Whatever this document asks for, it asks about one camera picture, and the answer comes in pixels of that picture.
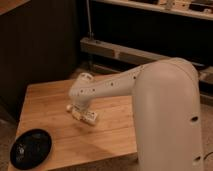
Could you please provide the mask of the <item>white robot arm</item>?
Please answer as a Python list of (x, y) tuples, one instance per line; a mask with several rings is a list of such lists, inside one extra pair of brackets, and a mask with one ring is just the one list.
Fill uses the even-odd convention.
[(204, 171), (200, 94), (195, 67), (181, 58), (145, 64), (106, 80), (87, 73), (69, 91), (77, 119), (94, 98), (130, 95), (140, 171)]

